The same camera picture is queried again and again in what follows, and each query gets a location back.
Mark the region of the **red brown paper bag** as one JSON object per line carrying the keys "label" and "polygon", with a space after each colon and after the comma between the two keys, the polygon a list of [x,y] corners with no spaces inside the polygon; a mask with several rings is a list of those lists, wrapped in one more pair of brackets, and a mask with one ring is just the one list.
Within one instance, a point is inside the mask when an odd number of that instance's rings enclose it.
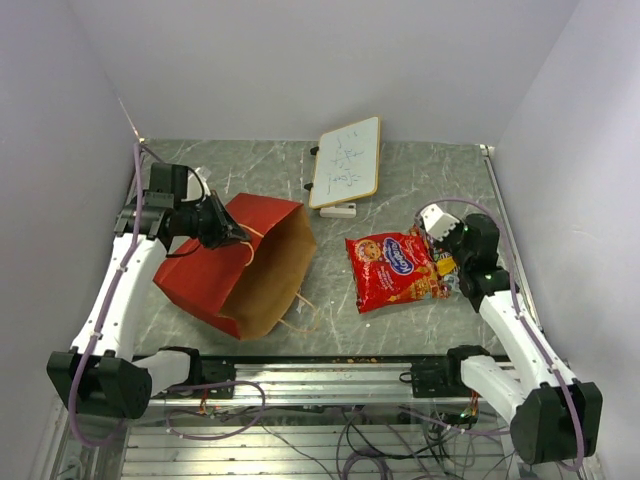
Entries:
{"label": "red brown paper bag", "polygon": [[303,204],[237,194],[227,205],[248,243],[215,250],[188,240],[165,260],[155,285],[177,307],[238,340],[267,335],[296,299],[316,240]]}

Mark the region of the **red cookie snack bag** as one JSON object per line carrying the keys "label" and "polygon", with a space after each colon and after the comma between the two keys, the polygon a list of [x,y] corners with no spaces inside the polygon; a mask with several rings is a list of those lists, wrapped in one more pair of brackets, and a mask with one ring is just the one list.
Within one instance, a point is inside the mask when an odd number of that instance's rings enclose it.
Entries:
{"label": "red cookie snack bag", "polygon": [[366,314],[394,304],[445,299],[445,286],[425,241],[413,227],[408,232],[387,232],[347,239],[356,288],[356,307]]}

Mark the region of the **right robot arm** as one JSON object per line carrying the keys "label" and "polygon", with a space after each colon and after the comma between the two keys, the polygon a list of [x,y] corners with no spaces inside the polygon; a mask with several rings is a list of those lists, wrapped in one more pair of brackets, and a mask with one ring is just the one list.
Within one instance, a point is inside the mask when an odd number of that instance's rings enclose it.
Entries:
{"label": "right robot arm", "polygon": [[512,444],[529,465],[559,462],[578,470],[596,449],[603,396],[554,352],[526,308],[510,272],[498,264],[502,229],[486,213],[459,219],[437,206],[419,215],[425,234],[450,253],[460,291],[493,330],[515,370],[508,374],[478,347],[450,350],[442,387],[472,389],[508,424]]}

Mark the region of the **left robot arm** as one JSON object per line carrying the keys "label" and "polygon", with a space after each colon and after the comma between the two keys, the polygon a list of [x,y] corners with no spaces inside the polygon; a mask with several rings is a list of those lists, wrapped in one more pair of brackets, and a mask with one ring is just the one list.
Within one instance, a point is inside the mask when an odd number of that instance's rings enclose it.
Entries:
{"label": "left robot arm", "polygon": [[50,355],[46,371],[68,411],[138,419],[158,393],[192,397],[203,387],[199,352],[163,347],[136,360],[134,334],[144,298],[161,264],[178,260],[177,237],[195,240],[192,254],[248,240],[203,169],[156,163],[147,188],[117,216],[111,261],[92,310],[66,352]]}

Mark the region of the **white whiteboard eraser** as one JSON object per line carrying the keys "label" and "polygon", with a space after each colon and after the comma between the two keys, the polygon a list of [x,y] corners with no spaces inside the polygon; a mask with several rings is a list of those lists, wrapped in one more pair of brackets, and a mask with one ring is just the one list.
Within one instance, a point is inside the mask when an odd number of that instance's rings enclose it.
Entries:
{"label": "white whiteboard eraser", "polygon": [[352,219],[357,214],[355,203],[341,203],[319,209],[322,218]]}

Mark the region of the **small whiteboard wooden frame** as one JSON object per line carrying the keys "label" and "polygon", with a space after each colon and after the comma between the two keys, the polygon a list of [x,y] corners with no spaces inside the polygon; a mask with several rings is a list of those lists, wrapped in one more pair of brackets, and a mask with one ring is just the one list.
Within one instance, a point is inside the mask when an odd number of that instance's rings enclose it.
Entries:
{"label": "small whiteboard wooden frame", "polygon": [[381,118],[324,133],[318,142],[309,207],[314,210],[372,196],[379,183]]}

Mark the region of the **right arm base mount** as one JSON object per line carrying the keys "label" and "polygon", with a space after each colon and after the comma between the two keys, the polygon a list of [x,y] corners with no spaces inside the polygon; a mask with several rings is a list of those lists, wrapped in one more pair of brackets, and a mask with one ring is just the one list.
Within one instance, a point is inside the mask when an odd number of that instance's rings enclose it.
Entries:
{"label": "right arm base mount", "polygon": [[425,357],[399,375],[411,388],[414,399],[467,397],[469,389],[452,375],[446,357]]}

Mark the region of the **aluminium frame rail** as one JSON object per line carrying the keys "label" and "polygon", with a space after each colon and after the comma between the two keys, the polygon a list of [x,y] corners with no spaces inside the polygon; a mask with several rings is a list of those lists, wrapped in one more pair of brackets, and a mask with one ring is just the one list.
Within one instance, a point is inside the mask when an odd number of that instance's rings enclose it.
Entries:
{"label": "aluminium frame rail", "polygon": [[[236,380],[232,399],[213,399],[213,405],[268,406],[403,404],[414,399],[411,388],[399,381],[399,375],[412,363],[425,357],[216,357],[235,365]],[[200,377],[185,393],[161,391],[150,400],[152,406],[194,405],[203,395],[195,387]],[[433,398],[461,402],[467,397]]]}

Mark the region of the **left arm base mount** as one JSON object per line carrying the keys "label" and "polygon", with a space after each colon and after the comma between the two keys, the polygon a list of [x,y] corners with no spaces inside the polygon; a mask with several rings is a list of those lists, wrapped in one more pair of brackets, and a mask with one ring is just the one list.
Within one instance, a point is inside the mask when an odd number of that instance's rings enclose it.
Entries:
{"label": "left arm base mount", "polygon": [[204,359],[202,363],[201,384],[218,384],[218,387],[203,389],[208,398],[232,399],[235,387],[229,382],[236,380],[236,368],[229,360]]}

